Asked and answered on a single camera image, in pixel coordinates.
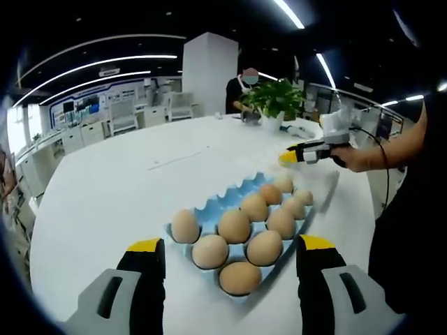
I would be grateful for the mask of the person's right hand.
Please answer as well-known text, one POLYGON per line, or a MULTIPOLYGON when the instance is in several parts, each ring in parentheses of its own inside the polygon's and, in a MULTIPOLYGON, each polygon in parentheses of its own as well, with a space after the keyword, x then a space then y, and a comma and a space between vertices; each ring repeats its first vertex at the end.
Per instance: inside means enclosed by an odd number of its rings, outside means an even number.
POLYGON ((331 154, 343 161, 352 172, 366 172, 384 169, 383 154, 379 147, 356 149, 354 147, 336 147, 331 154))

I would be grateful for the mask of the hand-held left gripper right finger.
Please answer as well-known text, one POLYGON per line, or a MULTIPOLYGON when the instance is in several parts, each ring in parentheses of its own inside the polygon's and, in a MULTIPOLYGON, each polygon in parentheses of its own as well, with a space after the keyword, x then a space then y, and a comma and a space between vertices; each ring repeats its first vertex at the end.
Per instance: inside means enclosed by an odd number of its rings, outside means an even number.
POLYGON ((321 237, 297 237, 296 270, 303 334, 392 334, 395 313, 383 288, 361 268, 347 265, 321 237))

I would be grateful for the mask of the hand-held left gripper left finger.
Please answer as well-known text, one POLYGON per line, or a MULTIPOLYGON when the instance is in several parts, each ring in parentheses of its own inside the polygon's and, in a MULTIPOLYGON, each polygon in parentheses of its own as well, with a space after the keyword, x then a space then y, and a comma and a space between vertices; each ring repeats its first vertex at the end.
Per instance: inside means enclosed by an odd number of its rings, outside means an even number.
POLYGON ((71 333, 162 334, 165 278, 164 240, 132 244, 79 294, 71 333))

